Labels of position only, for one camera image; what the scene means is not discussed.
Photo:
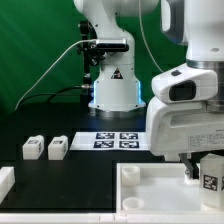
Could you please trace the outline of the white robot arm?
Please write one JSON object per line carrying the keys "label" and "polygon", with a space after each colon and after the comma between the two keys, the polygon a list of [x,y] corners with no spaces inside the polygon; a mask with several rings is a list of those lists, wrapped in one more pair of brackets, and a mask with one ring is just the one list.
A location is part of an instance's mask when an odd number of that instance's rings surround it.
{"label": "white robot arm", "polygon": [[[224,149],[224,0],[73,0],[96,38],[90,42],[99,77],[89,109],[126,117],[146,111],[145,137],[156,156],[178,156],[188,177],[199,169],[187,156]],[[161,30],[187,47],[186,62],[152,79],[154,97],[141,99],[135,76],[135,41],[116,22],[161,7]]]}

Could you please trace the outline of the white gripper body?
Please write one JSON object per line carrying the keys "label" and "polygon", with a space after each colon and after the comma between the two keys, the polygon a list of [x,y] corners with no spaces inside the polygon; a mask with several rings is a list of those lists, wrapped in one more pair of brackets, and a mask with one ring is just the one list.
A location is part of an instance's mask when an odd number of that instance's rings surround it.
{"label": "white gripper body", "polygon": [[224,149],[224,113],[207,111],[203,102],[165,104],[154,97],[146,143],[157,156]]}

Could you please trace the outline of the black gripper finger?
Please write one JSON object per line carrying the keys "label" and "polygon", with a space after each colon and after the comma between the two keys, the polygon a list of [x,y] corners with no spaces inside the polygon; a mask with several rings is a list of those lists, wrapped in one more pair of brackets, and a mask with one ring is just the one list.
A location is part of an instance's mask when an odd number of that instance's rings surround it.
{"label": "black gripper finger", "polygon": [[181,162],[185,165],[185,174],[188,179],[199,178],[199,168],[197,163],[192,159],[192,156],[188,153],[181,153],[179,155]]}

